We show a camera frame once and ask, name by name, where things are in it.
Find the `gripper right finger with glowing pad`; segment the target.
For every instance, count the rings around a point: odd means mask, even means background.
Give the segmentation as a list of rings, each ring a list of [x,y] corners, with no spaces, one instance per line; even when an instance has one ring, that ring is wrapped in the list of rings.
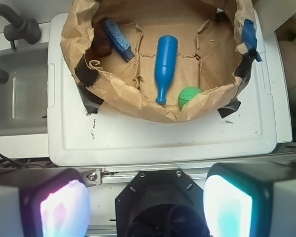
[[[203,207],[213,237],[296,237],[296,162],[215,163]]]

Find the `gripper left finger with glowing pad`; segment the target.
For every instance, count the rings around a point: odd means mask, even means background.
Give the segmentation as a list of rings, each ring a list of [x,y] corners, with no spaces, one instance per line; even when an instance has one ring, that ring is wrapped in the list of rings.
[[[74,168],[0,168],[0,237],[83,237],[90,212]]]

